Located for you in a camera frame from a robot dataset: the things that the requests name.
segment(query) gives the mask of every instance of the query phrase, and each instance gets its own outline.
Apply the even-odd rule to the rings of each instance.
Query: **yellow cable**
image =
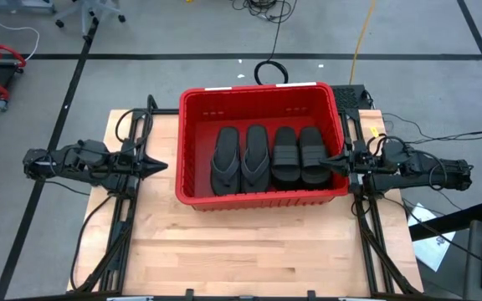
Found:
[[[375,8],[376,2],[377,0],[372,0],[372,5],[369,7],[369,11],[367,12],[366,21],[364,21],[364,27],[362,27],[361,29],[360,37],[358,37],[358,42],[356,42],[355,56],[352,57],[352,67],[351,76],[349,77],[349,84],[352,84],[352,79],[354,79],[355,77],[356,56],[358,55],[360,44],[362,44],[362,40],[364,39],[364,33],[366,33],[367,24],[369,23],[369,18],[372,16],[373,8]]]

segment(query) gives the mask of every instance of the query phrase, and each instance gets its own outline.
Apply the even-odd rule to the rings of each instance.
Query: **gray floor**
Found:
[[[61,10],[70,1],[55,1]],[[482,0],[467,0],[482,35]],[[306,54],[352,53],[369,1],[300,2],[280,30],[277,52]],[[93,54],[218,54],[268,53],[275,26],[235,11],[227,0],[134,0],[122,2],[127,22],[102,19]],[[32,26],[41,33],[40,54],[78,54],[83,47],[77,18],[64,30],[42,13],[0,13],[9,26]],[[0,43],[28,53],[34,35],[0,28]],[[479,54],[479,49],[454,0],[379,0],[361,51],[364,54]],[[110,110],[142,107],[153,94],[163,108],[178,107],[179,95],[191,87],[254,84],[257,60],[88,60],[64,125],[59,146],[78,139],[101,140]],[[281,60],[291,82],[324,81],[346,84],[351,61]],[[0,275],[23,215],[33,183],[25,179],[21,160],[28,148],[45,147],[74,72],[74,60],[31,60],[15,81],[12,103],[0,113]],[[272,69],[262,78],[281,81]],[[357,63],[355,82],[365,84],[378,109],[418,122],[428,135],[482,130],[482,61],[369,61]],[[405,140],[417,131],[392,117],[392,134]],[[475,165],[472,187],[446,191],[460,207],[482,202],[482,140],[433,142],[421,149],[445,158],[464,158]],[[66,182],[87,191],[86,185]],[[457,209],[438,193],[409,189],[411,202],[441,212]],[[86,197],[57,186],[46,186],[19,259],[7,298],[62,293]],[[466,245],[467,233],[455,238]],[[458,275],[464,254],[450,248],[438,273],[421,267],[428,292],[462,293]]]

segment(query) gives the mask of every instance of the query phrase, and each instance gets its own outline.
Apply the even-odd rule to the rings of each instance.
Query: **black slide sandal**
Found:
[[[330,186],[331,171],[320,164],[328,157],[321,133],[316,127],[305,127],[300,131],[300,177],[306,189],[324,189]]]
[[[300,184],[299,146],[295,130],[283,126],[274,135],[271,163],[273,185],[278,190],[295,190]]]
[[[241,160],[243,192],[265,192],[269,189],[269,140],[261,125],[251,125],[247,131],[247,149]]]
[[[224,127],[218,132],[215,153],[211,159],[211,188],[215,196],[239,193],[239,132]]]

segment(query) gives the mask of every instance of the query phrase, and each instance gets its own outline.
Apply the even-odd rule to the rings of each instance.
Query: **white cable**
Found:
[[[3,24],[0,23],[0,26],[2,28],[5,28],[5,29],[9,29],[9,30],[25,30],[25,29],[28,29],[28,30],[33,30],[36,34],[37,34],[37,41],[36,43],[34,44],[34,49],[33,51],[31,52],[31,54],[25,59],[26,61],[28,61],[29,59],[31,59],[31,57],[33,56],[33,54],[35,52],[37,52],[37,48],[38,48],[38,41],[40,40],[40,33],[38,33],[38,31],[34,28],[30,28],[30,27],[25,27],[25,28],[10,28],[8,26],[5,26]]]

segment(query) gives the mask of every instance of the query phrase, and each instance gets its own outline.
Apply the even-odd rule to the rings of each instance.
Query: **wooden table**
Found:
[[[110,151],[121,147],[115,124],[122,113],[110,112],[104,138]],[[384,132],[378,110],[361,111],[361,124],[366,139],[371,127]],[[126,118],[121,135],[129,125]],[[369,295],[352,195],[322,206],[194,211],[174,195],[177,129],[177,115],[154,116],[146,151],[169,167],[141,183],[123,294],[183,295],[194,288],[198,296]],[[103,188],[92,189],[87,215],[105,196]],[[401,201],[397,190],[387,197]],[[78,285],[104,255],[114,204],[99,210],[85,230],[74,272]],[[379,201],[379,212],[389,256],[422,290],[403,209]],[[373,261],[383,291],[375,253]]]

